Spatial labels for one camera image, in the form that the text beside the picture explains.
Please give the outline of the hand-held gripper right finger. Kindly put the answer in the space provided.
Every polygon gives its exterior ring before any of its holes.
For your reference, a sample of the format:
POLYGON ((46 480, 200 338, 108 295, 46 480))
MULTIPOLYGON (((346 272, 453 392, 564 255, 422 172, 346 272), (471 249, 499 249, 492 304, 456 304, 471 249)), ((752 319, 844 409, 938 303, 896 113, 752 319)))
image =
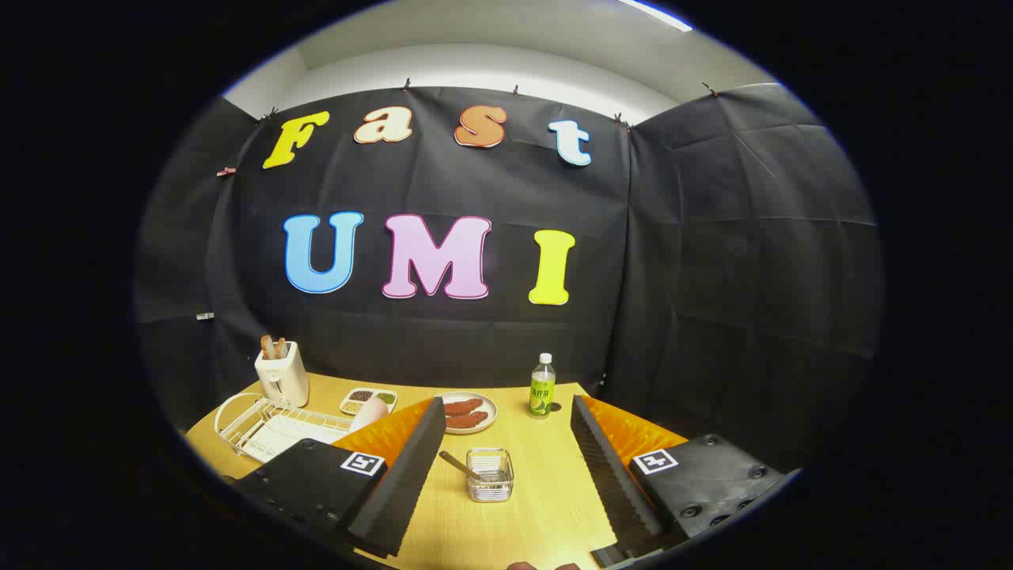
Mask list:
POLYGON ((578 394, 571 430, 615 542, 595 549, 618 569, 691 549, 741 522, 799 476, 783 473, 716 433, 685 438, 578 394))

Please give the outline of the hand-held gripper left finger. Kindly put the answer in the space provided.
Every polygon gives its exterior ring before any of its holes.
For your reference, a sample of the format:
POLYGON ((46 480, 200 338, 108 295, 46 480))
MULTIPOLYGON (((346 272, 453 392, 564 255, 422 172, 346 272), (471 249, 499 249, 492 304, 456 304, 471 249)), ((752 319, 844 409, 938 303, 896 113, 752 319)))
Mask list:
POLYGON ((335 443, 300 439, 233 487, 320 545, 396 556, 445 428, 444 401, 430 397, 335 443))

